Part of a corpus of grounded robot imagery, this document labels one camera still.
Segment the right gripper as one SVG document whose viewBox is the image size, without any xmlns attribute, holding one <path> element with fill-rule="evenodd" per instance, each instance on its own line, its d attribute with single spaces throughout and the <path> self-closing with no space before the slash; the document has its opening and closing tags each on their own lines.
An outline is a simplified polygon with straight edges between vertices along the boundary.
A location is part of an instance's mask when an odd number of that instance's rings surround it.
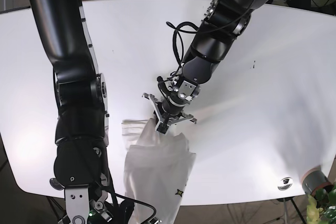
<svg viewBox="0 0 336 224">
<path fill-rule="evenodd" d="M 65 215 L 58 223 L 131 223 L 133 211 L 134 203 L 121 203 L 118 208 L 105 203 L 101 211 L 92 207 L 86 221 L 83 220 L 82 216 L 76 216 L 74 221 L 71 222 L 70 218 Z"/>
</svg>

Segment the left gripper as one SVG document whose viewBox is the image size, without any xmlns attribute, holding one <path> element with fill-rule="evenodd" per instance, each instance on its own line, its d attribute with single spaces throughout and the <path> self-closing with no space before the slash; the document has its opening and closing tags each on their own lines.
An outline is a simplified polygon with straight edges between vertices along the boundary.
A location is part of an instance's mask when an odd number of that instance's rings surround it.
<svg viewBox="0 0 336 224">
<path fill-rule="evenodd" d="M 183 112 L 183 109 L 198 96 L 201 88 L 199 84 L 183 75 L 179 75 L 172 80 L 164 80 L 161 76 L 158 76 L 158 88 L 164 96 L 162 102 L 152 94 L 142 94 L 142 97 L 148 99 L 154 108 L 156 131 L 167 134 L 172 125 L 184 121 L 197 123 L 197 119 L 193 115 Z"/>
</svg>

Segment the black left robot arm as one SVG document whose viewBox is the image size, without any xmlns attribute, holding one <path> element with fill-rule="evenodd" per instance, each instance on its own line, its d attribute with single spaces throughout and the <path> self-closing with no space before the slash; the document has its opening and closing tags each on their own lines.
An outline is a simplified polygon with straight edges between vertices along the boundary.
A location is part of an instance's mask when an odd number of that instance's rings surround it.
<svg viewBox="0 0 336 224">
<path fill-rule="evenodd" d="M 171 125 L 182 121 L 196 123 L 196 118 L 186 114 L 184 108 L 196 98 L 200 87 L 212 77 L 213 72 L 228 54 L 234 41 L 249 24 L 251 14 L 269 0 L 212 0 L 199 26 L 182 22 L 177 26 L 167 23 L 173 30 L 173 40 L 185 33 L 184 27 L 192 28 L 194 38 L 187 51 L 178 53 L 173 45 L 178 68 L 163 79 L 157 78 L 162 99 L 143 94 L 154 107 L 155 130 L 166 134 Z"/>
</svg>

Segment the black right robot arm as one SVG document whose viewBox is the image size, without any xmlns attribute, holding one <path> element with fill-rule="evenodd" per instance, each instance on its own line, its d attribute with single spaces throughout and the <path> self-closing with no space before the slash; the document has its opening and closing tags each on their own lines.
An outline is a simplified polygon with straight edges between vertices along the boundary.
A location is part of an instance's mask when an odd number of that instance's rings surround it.
<svg viewBox="0 0 336 224">
<path fill-rule="evenodd" d="M 53 67 L 58 108 L 56 182 L 64 189 L 61 223 L 128 223 L 136 200 L 118 202 L 108 166 L 106 82 L 99 72 L 82 0 L 29 0 Z"/>
</svg>

